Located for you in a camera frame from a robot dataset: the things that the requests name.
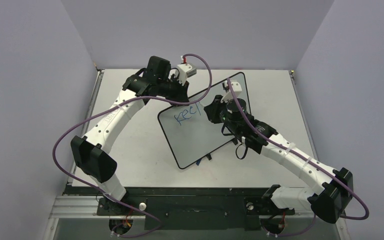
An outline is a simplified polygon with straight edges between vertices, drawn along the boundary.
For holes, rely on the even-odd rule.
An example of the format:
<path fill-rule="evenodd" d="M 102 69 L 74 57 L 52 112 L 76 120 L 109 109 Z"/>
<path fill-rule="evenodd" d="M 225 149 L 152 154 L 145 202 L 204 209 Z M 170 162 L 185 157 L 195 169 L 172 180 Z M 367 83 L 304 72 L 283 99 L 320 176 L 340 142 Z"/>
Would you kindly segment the white whiteboard black frame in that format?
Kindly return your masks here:
<path fill-rule="evenodd" d="M 216 95 L 223 96 L 224 81 L 214 83 L 200 102 L 208 106 Z M 204 157 L 211 160 L 211 153 L 229 142 L 238 144 L 233 136 L 223 135 L 222 124 L 211 123 L 197 103 L 170 106 L 159 112 L 157 119 L 179 169 L 186 169 Z"/>

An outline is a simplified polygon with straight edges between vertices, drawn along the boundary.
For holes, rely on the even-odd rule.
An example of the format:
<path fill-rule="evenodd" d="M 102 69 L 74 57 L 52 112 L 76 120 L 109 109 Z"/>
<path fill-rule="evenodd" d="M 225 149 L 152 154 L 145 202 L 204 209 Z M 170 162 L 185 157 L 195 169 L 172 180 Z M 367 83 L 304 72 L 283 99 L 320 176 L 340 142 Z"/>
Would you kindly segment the aluminium table frame rail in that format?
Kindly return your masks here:
<path fill-rule="evenodd" d="M 85 187 L 80 187 L 80 188 L 77 188 L 77 189 L 72 189 L 71 183 L 68 180 L 66 182 L 66 184 L 65 184 L 65 190 L 68 190 L 68 194 L 70 196 L 71 195 L 76 195 L 76 196 L 78 196 L 78 195 L 88 195 L 88 194 L 102 195 L 102 194 L 105 193 L 98 185 L 92 184 L 92 183 L 90 183 L 90 182 L 88 182 L 88 181 L 86 181 L 86 180 L 84 180 L 82 178 L 79 178 L 79 177 L 75 176 L 75 174 L 74 174 L 75 168 L 78 168 L 78 169 L 80 168 L 78 166 L 78 163 L 80 163 L 80 164 L 82 163 L 81 162 L 81 151 L 84 150 L 86 154 L 89 154 L 90 151 L 95 147 L 92 143 L 87 143 L 88 137 L 85 136 L 85 134 L 86 134 L 86 132 L 88 130 L 89 122 L 91 120 L 96 119 L 98 117 L 101 117 L 102 115 L 107 113 L 107 111 L 104 111 L 103 113 L 98 113 L 96 115 L 92 114 L 92 111 L 93 111 L 94 106 L 95 106 L 96 98 L 97 98 L 97 95 L 98 95 L 98 92 L 99 92 L 99 89 L 100 89 L 100 85 L 101 85 L 101 82 L 102 82 L 102 78 L 104 76 L 104 72 L 105 71 L 103 69 L 98 69 L 97 70 L 97 76 L 96 76 L 95 84 L 94 84 L 94 87 L 93 87 L 92 95 L 90 97 L 90 101 L 89 101 L 89 104 L 88 104 L 86 118 L 83 121 L 75 124 L 74 126 L 69 128 L 68 130 L 66 130 L 57 139 L 57 141 L 55 142 L 54 146 L 52 147 L 52 159 L 53 159 L 53 162 L 56 165 L 56 167 L 63 174 L 68 176 L 69 180 L 76 180 L 76 181 L 86 185 Z M 59 161 L 57 159 L 57 148 L 58 148 L 59 144 L 70 133 L 72 133 L 74 130 L 76 130 L 79 127 L 82 127 L 80 135 L 73 135 L 72 139 L 69 142 L 70 143 L 70 150 L 71 150 L 71 153 L 72 153 L 72 156 L 73 156 L 73 164 L 72 164 L 72 167 L 71 167 L 70 170 L 66 170 L 59 163 Z"/>

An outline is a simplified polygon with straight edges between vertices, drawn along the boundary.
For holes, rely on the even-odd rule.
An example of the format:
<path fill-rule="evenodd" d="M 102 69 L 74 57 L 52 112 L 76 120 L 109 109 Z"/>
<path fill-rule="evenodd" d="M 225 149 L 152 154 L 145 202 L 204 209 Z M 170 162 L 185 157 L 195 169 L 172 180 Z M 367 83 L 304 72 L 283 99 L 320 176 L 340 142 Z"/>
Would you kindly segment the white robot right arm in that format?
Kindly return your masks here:
<path fill-rule="evenodd" d="M 221 124 L 246 149 L 277 162 L 307 185 L 271 187 L 262 199 L 263 209 L 269 214 L 279 209 L 307 210 L 327 223 L 336 223 L 353 198 L 352 173 L 344 167 L 337 170 L 327 166 L 298 149 L 275 128 L 249 114 L 245 100 L 238 100 L 241 106 L 238 108 L 233 100 L 222 102 L 221 99 L 221 95 L 216 95 L 204 107 L 208 120 Z"/>

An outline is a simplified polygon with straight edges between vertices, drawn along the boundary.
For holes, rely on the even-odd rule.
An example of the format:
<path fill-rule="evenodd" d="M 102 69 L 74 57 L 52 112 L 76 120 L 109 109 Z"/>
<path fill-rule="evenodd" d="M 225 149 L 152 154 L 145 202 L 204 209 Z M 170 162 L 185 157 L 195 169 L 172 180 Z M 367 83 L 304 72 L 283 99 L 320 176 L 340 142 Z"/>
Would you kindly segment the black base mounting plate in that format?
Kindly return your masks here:
<path fill-rule="evenodd" d="M 192 188 L 192 187 L 127 187 L 124 202 L 145 211 L 153 219 L 114 203 L 91 187 L 67 185 L 65 195 L 93 196 L 98 201 L 98 216 L 111 217 L 109 228 L 118 234 L 131 234 L 144 220 L 146 231 L 160 230 L 227 230 L 257 231 L 262 224 L 277 225 L 276 217 L 293 216 L 294 210 L 278 209 L 265 198 L 268 188 Z"/>

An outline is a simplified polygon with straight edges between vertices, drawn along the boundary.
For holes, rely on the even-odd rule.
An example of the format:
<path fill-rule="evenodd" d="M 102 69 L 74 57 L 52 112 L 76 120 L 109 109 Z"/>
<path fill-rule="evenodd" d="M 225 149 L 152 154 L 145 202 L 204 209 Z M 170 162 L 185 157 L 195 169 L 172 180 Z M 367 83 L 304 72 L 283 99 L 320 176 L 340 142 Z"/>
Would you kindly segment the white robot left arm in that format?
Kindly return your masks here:
<path fill-rule="evenodd" d="M 111 112 L 104 114 L 82 137 L 75 136 L 70 142 L 75 165 L 112 197 L 109 208 L 116 215 L 123 215 L 129 210 L 129 201 L 125 198 L 127 190 L 116 175 L 117 162 L 109 153 L 123 128 L 148 103 L 141 97 L 188 102 L 187 79 L 197 73 L 196 67 L 183 61 L 175 67 L 173 75 L 170 75 L 171 69 L 168 60 L 151 56 L 147 67 L 126 79 L 111 106 Z"/>

